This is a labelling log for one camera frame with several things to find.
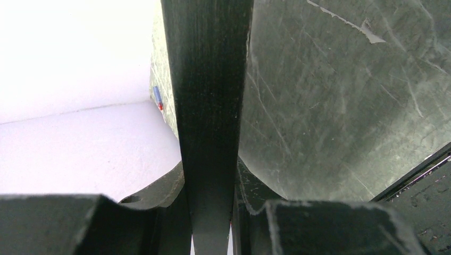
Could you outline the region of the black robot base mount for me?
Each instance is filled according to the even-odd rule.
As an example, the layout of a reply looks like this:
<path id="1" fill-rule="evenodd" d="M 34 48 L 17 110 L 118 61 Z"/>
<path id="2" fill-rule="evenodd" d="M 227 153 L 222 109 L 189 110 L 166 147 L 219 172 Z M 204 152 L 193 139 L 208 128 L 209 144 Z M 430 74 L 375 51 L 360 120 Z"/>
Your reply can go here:
<path id="1" fill-rule="evenodd" d="M 450 254 L 450 144 L 372 200 L 399 212 L 432 254 Z"/>

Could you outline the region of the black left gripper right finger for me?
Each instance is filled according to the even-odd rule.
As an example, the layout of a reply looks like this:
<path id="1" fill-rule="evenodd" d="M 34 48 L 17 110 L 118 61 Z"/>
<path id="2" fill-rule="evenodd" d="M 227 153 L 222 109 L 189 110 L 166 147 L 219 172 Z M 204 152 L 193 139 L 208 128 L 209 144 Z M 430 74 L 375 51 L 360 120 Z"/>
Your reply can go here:
<path id="1" fill-rule="evenodd" d="M 394 210 L 374 202 L 285 200 L 237 163 L 234 254 L 427 254 Z"/>

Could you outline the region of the light wooden picture frame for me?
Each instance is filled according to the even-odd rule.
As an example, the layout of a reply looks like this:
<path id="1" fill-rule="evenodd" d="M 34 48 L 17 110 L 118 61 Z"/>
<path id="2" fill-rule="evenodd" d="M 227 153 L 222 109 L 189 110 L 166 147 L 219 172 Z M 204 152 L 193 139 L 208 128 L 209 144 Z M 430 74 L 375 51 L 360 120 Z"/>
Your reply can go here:
<path id="1" fill-rule="evenodd" d="M 196 254 L 226 254 L 252 1 L 162 1 Z"/>

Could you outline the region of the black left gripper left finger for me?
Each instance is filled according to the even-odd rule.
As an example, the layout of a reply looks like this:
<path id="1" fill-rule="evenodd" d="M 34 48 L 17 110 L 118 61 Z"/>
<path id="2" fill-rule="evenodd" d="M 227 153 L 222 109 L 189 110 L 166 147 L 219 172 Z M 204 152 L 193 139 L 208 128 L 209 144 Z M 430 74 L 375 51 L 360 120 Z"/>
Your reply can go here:
<path id="1" fill-rule="evenodd" d="M 182 165 L 115 202 L 104 195 L 1 196 L 1 254 L 190 254 Z"/>

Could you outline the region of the blue red screwdriver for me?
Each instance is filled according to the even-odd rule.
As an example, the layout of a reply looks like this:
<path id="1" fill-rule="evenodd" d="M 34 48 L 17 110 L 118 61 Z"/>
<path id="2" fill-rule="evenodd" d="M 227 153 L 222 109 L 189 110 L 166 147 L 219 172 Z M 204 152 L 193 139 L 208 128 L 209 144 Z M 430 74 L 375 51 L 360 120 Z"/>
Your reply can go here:
<path id="1" fill-rule="evenodd" d="M 153 93 L 154 93 L 156 105 L 157 105 L 158 109 L 162 112 L 164 110 L 164 105 L 163 105 L 163 100 L 162 100 L 158 86 L 153 87 Z"/>

